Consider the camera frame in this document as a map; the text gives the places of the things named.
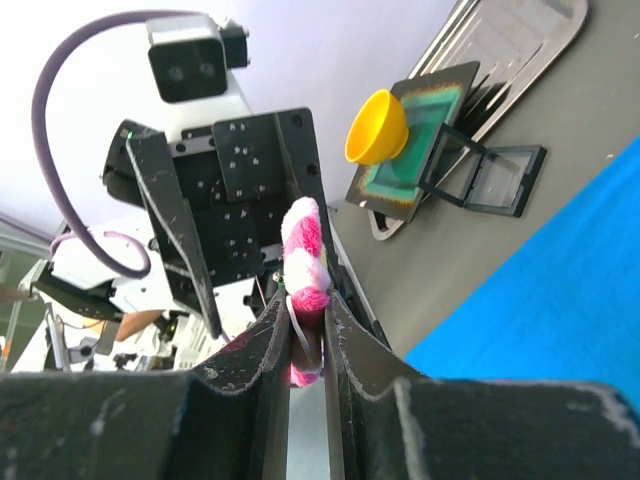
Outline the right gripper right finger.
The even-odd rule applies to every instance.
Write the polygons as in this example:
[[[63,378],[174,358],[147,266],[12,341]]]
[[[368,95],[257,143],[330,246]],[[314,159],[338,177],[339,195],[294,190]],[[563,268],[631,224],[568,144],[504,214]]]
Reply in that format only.
[[[436,380],[325,312],[335,479],[635,479],[639,417],[616,390],[564,381]]]

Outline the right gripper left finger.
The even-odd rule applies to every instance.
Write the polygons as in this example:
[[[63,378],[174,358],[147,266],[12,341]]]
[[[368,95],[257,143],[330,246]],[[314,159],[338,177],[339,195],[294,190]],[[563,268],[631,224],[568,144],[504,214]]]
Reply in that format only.
[[[1,379],[5,479],[282,479],[290,322],[258,321],[190,370]]]

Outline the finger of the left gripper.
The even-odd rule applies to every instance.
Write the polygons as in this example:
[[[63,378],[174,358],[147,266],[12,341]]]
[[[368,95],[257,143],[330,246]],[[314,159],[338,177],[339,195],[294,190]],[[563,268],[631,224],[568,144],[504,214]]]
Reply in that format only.
[[[306,107],[283,110],[274,113],[273,118],[284,166],[287,200],[290,204],[301,197],[316,201],[329,275],[334,288],[344,294],[344,275],[330,230],[311,111]]]
[[[209,271],[166,137],[162,132],[131,133],[126,139],[126,150],[151,220],[173,301],[181,310],[202,320],[217,338],[222,327]]]

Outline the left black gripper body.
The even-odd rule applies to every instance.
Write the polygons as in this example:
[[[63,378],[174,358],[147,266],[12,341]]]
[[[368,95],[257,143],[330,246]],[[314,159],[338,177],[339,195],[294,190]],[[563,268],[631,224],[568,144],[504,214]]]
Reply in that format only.
[[[272,113],[218,121],[166,139],[188,202],[212,287],[252,278],[277,259],[291,204]],[[131,133],[160,132],[123,121],[112,139],[103,183],[115,199],[146,209],[126,150]]]

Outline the pink flower smiley brooch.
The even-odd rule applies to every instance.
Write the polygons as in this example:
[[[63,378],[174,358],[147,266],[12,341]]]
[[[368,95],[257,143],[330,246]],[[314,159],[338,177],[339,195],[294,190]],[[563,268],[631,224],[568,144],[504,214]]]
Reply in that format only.
[[[311,197],[296,200],[281,225],[283,282],[295,337],[290,381],[295,387],[316,382],[323,370],[325,309],[331,279],[323,260],[320,211]]]

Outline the blue t-shirt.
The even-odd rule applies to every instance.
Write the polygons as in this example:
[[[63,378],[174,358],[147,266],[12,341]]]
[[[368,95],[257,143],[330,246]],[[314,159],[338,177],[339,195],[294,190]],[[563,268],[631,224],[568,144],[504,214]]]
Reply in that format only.
[[[630,144],[410,350],[436,378],[569,379],[639,394],[639,146]]]

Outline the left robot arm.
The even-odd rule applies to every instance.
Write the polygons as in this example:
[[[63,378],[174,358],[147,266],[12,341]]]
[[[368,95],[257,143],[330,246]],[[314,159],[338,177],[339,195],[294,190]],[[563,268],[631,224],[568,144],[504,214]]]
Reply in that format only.
[[[135,310],[190,312],[219,335],[219,287],[281,270],[311,324],[342,281],[306,108],[220,120],[176,140],[126,120],[103,174],[108,192],[139,214],[87,238],[134,274],[101,263],[67,227],[34,285],[74,313],[118,322]]]

